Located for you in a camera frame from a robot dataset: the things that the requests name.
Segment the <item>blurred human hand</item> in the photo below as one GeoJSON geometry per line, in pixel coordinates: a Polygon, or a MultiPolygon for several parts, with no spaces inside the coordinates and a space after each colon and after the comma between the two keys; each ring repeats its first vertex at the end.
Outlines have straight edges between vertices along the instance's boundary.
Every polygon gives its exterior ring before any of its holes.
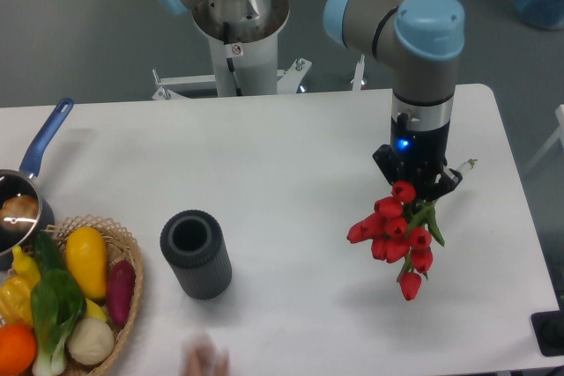
{"type": "Polygon", "coordinates": [[[181,376],[228,376],[229,374],[228,351],[219,349],[209,336],[201,335],[189,343],[181,376]]]}

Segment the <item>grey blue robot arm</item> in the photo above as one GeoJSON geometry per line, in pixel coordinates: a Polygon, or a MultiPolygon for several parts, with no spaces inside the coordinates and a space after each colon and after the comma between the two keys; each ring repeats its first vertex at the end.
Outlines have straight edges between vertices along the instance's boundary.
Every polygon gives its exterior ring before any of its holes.
{"type": "MultiPolygon", "coordinates": [[[[208,38],[219,95],[278,92],[277,37],[288,0],[158,1],[176,15],[189,11],[208,38]]],[[[453,191],[462,176],[445,151],[464,47],[460,1],[328,0],[323,27],[394,71],[390,142],[374,154],[386,180],[409,181],[426,201],[453,191]]]]}

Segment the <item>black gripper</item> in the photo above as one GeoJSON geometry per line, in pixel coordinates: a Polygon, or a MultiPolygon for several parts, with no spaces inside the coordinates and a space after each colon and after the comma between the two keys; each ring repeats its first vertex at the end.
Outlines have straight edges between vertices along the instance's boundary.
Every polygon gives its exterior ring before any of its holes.
{"type": "Polygon", "coordinates": [[[429,131],[410,129],[408,114],[402,113],[391,120],[390,143],[381,145],[373,159],[388,183],[410,182],[419,199],[438,200],[463,180],[446,166],[448,135],[448,123],[429,131]]]}

